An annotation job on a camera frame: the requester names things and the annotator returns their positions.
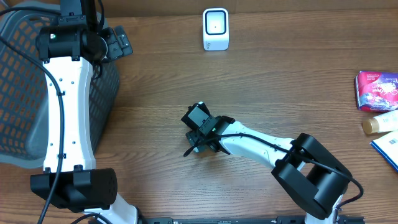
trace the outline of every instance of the plastic laundry basket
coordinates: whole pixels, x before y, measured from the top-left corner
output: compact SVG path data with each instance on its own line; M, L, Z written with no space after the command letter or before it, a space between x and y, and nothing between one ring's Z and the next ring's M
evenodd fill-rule
M41 2L23 2L18 6L60 10L59 5ZM10 12L0 22L0 35L18 49L38 58L35 38L40 28L49 26L55 17L45 12ZM89 114L94 152L118 88L119 73L114 63L105 64L101 78L91 80ZM0 43L0 162L24 168L42 166L48 144L48 119L44 73Z

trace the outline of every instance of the white device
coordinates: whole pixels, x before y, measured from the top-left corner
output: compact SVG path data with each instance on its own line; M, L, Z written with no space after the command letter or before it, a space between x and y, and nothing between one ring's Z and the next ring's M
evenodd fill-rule
M228 11L223 8L206 9L203 12L203 48L205 50L226 50L228 46Z

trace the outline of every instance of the black wire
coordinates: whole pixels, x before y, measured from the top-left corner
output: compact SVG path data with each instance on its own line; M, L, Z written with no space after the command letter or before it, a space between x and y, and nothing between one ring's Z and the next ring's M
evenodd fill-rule
M99 64L97 64L97 65L99 66L99 72L98 72L98 74L95 77L93 77L93 80L101 78L103 70L104 70L104 67L103 67L101 62Z
M257 141L259 141L259 142L261 142L261 143L266 144L266 145L269 146L269 147L272 147L272 148L274 148L274 149L276 149L276 150L278 150L278 151L285 152L285 153L287 153L287 154L289 154L289 155L291 155L291 156L294 156L294 157L296 157L297 159L300 159L300 160L302 160L302 161L304 161L304 162L312 163L312 164L314 164L314 165L316 165L316 166L318 166L318 167L322 167L322 168L324 168L324 169L326 169L326 170L328 170L328 171L334 172L334 173L336 173L336 174L338 174L338 175L340 175L340 176L342 176L342 177L348 179L348 180L351 181L352 183L354 183L354 184L358 187L358 189L359 189L359 194L357 194L357 196L355 196L355 197L353 197L353 198L350 198L350 199L348 199L348 200L345 200L344 202L339 203L339 204L336 206L336 208L335 208L336 215L338 214L338 211L340 210L340 208L341 208L343 205L346 205L346 204L348 204L348 203L354 202L354 201L360 199L360 198L363 196L364 190L363 190L362 185L361 185L356 179L354 179L353 177L351 177L351 176L349 176L349 175L346 175L346 174L344 174L344 173L341 172L341 171L338 171L338 170L336 170L336 169L333 169L333 168L331 168L331 167L328 167L328 166L326 166L326 165L323 165L323 164L321 164L321 163L319 163L319 162L317 162L317 161L314 161L314 160L312 160L312 159L309 159L309 158L307 158L307 157L305 157L305 156L302 156L302 155L297 154L297 153L293 153L293 152L290 151L290 150L287 150L287 149L284 149L284 148L282 148L282 147L279 147L279 146L276 145L276 144L272 144L272 143L270 143L270 142L267 142L266 140L263 140L262 138L259 138L259 137L257 137L257 136L253 136L253 135L251 135L251 134L246 134L246 133L224 134L224 135L220 135L220 136L217 136L217 137L214 137L214 138L206 139L206 140L204 140L204 141L202 141L202 142L198 142L198 141L197 141L191 148L189 148L189 149L184 153L184 157L186 157L187 155L189 155L189 154L192 152L192 150L193 150L194 148L198 147L198 146L202 146L202 145L208 144L209 142L212 142L212 141L214 141L214 140L219 140L219 141L220 141L221 138L228 138L228 137L249 137L249 138L255 139L255 140L257 140Z
M47 12L51 14L60 15L61 12L51 9L44 9L41 7L12 7L9 9L5 9L0 12L0 16L4 15L5 13L12 12L12 11L20 11L20 10L30 10L30 11L37 11L37 12Z
M104 5L102 4L102 0L98 0L98 4L101 7L101 19L99 20L97 32L101 32L101 30L104 28L104 23L105 23L105 15L104 15L105 10L104 10Z
M99 213L90 213L90 214L87 214L87 215L83 215L82 217L80 217L80 218L76 219L75 221L71 222L71 224L77 224L80 221L82 221L82 220L84 220L86 218L89 218L89 217L97 217L100 220L104 221L106 224L112 224L107 218L105 218L103 215L101 215Z
M41 63L39 63L38 61L33 59L31 56L25 54L24 52L16 49L9 42L7 42L6 39L4 39L1 36L0 36L0 41L5 46L9 47L11 50L15 51L17 54L21 55L22 57L24 57L25 59L27 59L28 61L32 62L34 65L36 65L39 69L41 69L50 78L51 82L53 83L53 85L55 87L57 95L58 95L58 102L59 102L59 107L60 107L60 149L59 149L59 153L58 153L58 166L57 166L57 171L55 173L54 182L53 182L52 187L50 189L49 196L47 197L47 200L45 201L42 213L41 213L40 218L39 218L39 220L37 222L37 223L42 223L43 219L44 219L44 216L45 216L45 213L47 212L47 209L49 208L51 198L52 198L52 196L53 196L53 194L55 192L55 188L57 187L59 176L60 176L60 173L61 173L61 168L62 168L63 137L64 137L64 132L65 132L65 127L64 127L64 124L65 124L65 112L64 112L64 108L63 108L62 93L61 93L61 89L58 86L58 83L55 80L55 78L51 75L51 73Z

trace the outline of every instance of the wood grain surface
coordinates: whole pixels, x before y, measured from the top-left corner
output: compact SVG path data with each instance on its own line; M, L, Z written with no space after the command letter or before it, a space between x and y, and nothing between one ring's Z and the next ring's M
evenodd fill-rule
M360 70L398 72L398 9L275 12L230 16L230 45L205 52L201 16L110 19L134 55L117 62L121 84L96 153L112 167L119 193L147 217L265 218L304 215L256 162L222 153L182 154L180 118L204 101L213 115L282 138L314 135L358 179L364 197L342 214L398 222L397 172L369 145L353 78ZM24 170L0 165L0 221L35 223L44 201ZM358 193L350 185L345 198ZM79 214L50 207L46 223Z
M60 0L8 0L12 6L23 1L51 4L60 2ZM224 7L230 14L398 7L398 0L102 0L102 2L107 18L199 15L210 7Z

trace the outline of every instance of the packaged snack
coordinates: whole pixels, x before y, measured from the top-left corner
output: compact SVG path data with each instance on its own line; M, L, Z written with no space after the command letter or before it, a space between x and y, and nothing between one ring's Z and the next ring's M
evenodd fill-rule
M398 74L361 71L355 77L357 107L363 111L398 108Z

